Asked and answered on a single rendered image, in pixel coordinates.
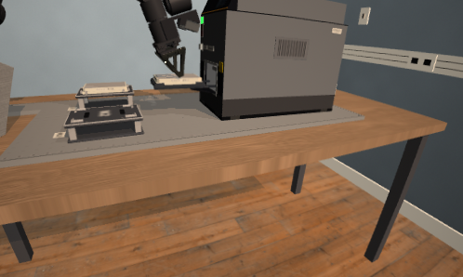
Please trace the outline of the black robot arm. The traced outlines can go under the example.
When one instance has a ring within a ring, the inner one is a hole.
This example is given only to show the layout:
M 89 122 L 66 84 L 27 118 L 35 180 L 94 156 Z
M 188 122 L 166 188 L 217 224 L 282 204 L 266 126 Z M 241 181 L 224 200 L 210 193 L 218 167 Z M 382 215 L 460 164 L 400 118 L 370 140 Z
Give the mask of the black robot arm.
M 177 25 L 181 30 L 185 29 L 184 31 L 189 30 L 198 33 L 200 20 L 197 14 L 197 10 L 192 10 L 192 0 L 163 0 L 163 2 L 162 0 L 138 1 L 140 2 L 140 7 L 147 22 L 157 21 L 163 17 L 166 17 L 166 12 L 169 13 L 171 17 L 177 15 L 173 17 L 173 19 L 169 18 L 160 21 L 166 40 L 179 36 L 179 32 L 174 20 L 178 20 Z M 2 6 L 2 2 L 3 0 L 0 0 L 0 25 L 6 18 L 6 11 Z

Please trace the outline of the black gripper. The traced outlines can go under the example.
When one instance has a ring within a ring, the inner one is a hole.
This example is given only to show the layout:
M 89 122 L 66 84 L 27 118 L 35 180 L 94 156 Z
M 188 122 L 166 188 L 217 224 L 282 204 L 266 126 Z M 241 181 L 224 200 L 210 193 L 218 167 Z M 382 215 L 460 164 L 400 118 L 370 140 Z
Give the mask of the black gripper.
M 177 48 L 177 46 L 179 46 L 179 42 L 181 42 L 179 36 L 166 40 L 163 28 L 160 23 L 161 20 L 166 20 L 166 19 L 168 19 L 168 17 L 164 17 L 157 21 L 148 23 L 148 25 L 150 26 L 149 29 L 151 31 L 152 38 L 154 42 L 156 43 L 154 46 L 156 51 L 154 53 L 158 56 L 158 58 L 161 61 L 163 61 L 163 63 L 170 69 L 172 73 L 175 73 L 178 77 L 182 77 L 184 76 L 184 62 L 185 62 L 186 47 L 184 46 L 181 48 Z M 180 72 L 177 70 L 177 55 L 180 55 Z M 172 57 L 173 57 L 173 65 L 168 60 L 169 58 L 172 58 Z

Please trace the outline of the small white label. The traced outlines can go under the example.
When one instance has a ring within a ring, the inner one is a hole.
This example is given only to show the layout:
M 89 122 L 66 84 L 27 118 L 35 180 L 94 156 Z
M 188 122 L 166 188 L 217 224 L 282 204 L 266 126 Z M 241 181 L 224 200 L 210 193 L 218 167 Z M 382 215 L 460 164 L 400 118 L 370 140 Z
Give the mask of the small white label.
M 66 133 L 66 132 L 55 133 L 55 135 L 54 135 L 53 138 L 61 138 L 61 137 L 64 137 L 64 136 L 65 136 L 65 133 Z

